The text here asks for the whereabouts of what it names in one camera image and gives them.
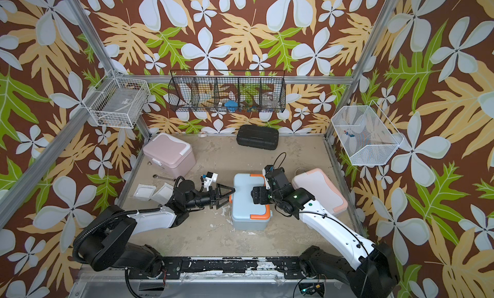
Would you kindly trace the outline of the grey box orange handle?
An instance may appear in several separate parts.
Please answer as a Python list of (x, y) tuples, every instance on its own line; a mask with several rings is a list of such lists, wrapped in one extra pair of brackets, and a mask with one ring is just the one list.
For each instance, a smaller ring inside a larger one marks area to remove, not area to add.
[(255, 204), (254, 187), (264, 187), (261, 174), (238, 173), (234, 177), (235, 193), (230, 196), (232, 223), (236, 231), (264, 231), (272, 212), (269, 205)]

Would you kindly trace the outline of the white gauze packet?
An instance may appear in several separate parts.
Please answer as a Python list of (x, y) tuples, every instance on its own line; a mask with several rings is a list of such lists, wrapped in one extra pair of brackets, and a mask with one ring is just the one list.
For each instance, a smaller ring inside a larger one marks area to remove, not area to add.
[(133, 198), (140, 201), (149, 201), (156, 191), (156, 186), (139, 183)]
[(168, 183), (164, 183), (164, 185), (158, 191), (156, 191), (153, 196), (151, 196), (151, 200), (161, 205), (166, 205), (171, 199), (172, 195), (173, 186)]

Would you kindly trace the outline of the white and salmon first aid box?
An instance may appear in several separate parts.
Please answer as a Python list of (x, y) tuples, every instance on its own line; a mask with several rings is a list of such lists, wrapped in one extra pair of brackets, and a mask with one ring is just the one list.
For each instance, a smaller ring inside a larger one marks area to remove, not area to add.
[(348, 208), (347, 200), (319, 168), (298, 174), (292, 179), (292, 185), (295, 189), (303, 188), (309, 191), (327, 211), (335, 216)]

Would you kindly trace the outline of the pink medicine chest box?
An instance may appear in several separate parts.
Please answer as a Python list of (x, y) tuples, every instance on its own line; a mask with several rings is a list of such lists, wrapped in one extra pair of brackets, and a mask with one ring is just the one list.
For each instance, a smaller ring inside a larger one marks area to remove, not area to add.
[(185, 177), (196, 164), (192, 146), (167, 133), (157, 134), (143, 151), (153, 165), (173, 178)]

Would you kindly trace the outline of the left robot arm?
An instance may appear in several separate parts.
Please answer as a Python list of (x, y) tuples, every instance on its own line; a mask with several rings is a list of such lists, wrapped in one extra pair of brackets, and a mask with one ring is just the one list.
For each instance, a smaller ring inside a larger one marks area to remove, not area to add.
[(131, 236), (178, 227), (190, 213), (226, 205), (234, 193), (233, 187), (220, 183), (197, 190), (193, 181), (178, 177), (165, 205), (131, 211), (117, 205), (106, 208), (74, 239), (72, 257), (95, 272), (125, 268), (156, 277), (163, 270), (163, 256), (149, 245), (131, 243)]

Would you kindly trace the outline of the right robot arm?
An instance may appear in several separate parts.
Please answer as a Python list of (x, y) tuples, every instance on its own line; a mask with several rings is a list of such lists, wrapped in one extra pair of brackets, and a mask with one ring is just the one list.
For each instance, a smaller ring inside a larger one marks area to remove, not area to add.
[(266, 166), (264, 186), (254, 187), (255, 204), (270, 204), (318, 232), (338, 256), (311, 246), (298, 258), (306, 277), (324, 276), (348, 285), (356, 297), (388, 297), (400, 282), (390, 246), (376, 244), (342, 223), (337, 214), (348, 208), (346, 199), (321, 169), (286, 177), (283, 168)]

